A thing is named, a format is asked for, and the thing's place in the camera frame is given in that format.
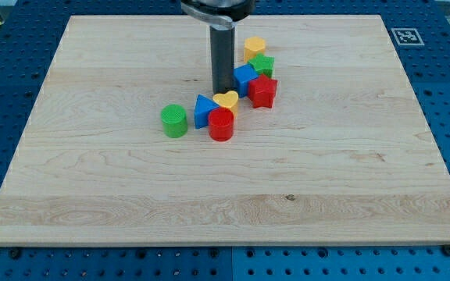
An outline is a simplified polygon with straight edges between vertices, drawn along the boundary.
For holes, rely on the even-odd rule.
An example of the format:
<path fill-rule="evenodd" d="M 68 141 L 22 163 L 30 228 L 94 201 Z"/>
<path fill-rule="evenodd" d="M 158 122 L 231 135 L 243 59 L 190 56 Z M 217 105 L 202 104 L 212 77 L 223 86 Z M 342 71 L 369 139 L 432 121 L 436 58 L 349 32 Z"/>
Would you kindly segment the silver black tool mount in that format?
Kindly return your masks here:
<path fill-rule="evenodd" d="M 217 30 L 232 30 L 255 10 L 255 0 L 181 0 L 190 17 Z"/>

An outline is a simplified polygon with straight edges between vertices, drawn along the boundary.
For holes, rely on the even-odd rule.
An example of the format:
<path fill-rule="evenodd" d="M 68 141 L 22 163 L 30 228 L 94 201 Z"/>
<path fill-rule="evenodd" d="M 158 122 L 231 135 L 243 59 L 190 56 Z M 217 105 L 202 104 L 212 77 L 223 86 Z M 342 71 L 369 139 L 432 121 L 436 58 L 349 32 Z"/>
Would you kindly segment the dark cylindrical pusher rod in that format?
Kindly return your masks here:
<path fill-rule="evenodd" d="M 223 93 L 234 89 L 234 40 L 235 29 L 210 31 L 210 52 L 212 63 L 212 90 Z"/>

